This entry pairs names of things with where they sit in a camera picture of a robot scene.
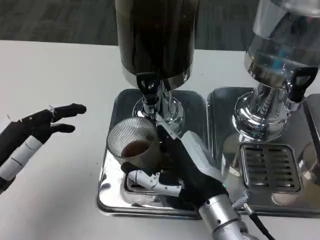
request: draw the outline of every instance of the gray carpet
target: gray carpet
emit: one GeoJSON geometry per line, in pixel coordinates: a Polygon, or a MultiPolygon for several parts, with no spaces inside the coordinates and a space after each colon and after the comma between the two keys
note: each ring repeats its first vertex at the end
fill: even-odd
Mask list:
{"type": "MultiPolygon", "coordinates": [[[[246,50],[257,6],[200,0],[195,48],[246,50]]],[[[114,7],[114,0],[0,0],[0,40],[118,45],[114,7]]]]}

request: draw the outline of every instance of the black tap handle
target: black tap handle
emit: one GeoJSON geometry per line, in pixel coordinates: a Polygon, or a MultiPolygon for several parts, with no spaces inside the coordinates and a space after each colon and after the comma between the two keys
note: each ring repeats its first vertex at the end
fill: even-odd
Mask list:
{"type": "Polygon", "coordinates": [[[286,83],[287,97],[289,100],[299,103],[304,99],[306,89],[313,83],[318,73],[315,66],[300,67],[294,70],[292,78],[286,83]],[[300,77],[308,77],[306,81],[298,81],[300,77]]]}
{"type": "Polygon", "coordinates": [[[157,72],[142,72],[136,75],[138,88],[145,96],[147,103],[154,105],[157,103],[157,92],[160,84],[160,76],[157,72]]]}

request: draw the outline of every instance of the black cable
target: black cable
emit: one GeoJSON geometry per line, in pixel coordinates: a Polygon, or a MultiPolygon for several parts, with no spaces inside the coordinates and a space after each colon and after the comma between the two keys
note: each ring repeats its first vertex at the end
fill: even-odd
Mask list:
{"type": "Polygon", "coordinates": [[[265,225],[259,219],[257,213],[247,203],[245,203],[243,207],[246,213],[249,215],[249,218],[254,222],[254,224],[262,232],[262,234],[265,235],[269,240],[275,240],[275,238],[269,233],[265,225]]]}

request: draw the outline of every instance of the table surface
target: table surface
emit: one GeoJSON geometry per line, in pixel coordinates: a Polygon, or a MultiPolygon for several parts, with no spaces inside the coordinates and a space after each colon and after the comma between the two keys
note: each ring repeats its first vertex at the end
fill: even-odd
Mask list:
{"type": "MultiPolygon", "coordinates": [[[[12,120],[48,105],[79,103],[87,113],[63,123],[0,196],[2,240],[112,238],[209,240],[202,221],[104,216],[96,195],[116,96],[131,88],[116,46],[0,41],[0,116],[12,120]]],[[[252,87],[242,51],[196,50],[191,78],[179,89],[204,98],[218,87],[252,87]]],[[[320,93],[320,79],[310,93],[320,93]]],[[[251,234],[266,239],[247,216],[251,234]]],[[[316,239],[320,219],[261,217],[275,239],[316,239]]]]}

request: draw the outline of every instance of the robotic hand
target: robotic hand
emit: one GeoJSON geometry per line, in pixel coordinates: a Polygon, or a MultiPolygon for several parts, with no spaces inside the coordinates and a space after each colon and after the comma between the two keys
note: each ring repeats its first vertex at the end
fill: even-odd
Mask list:
{"type": "Polygon", "coordinates": [[[51,123],[86,111],[85,106],[73,103],[50,107],[18,121],[10,121],[8,117],[0,122],[0,194],[52,134],[72,133],[76,129],[73,125],[51,123]]]}
{"type": "Polygon", "coordinates": [[[160,194],[182,198],[192,203],[204,220],[213,239],[257,240],[248,234],[245,223],[233,208],[221,172],[209,164],[212,155],[194,132],[187,131],[179,138],[157,115],[157,132],[162,147],[174,160],[181,174],[181,185],[161,183],[160,172],[137,168],[129,162],[122,171],[141,186],[160,194]]]}

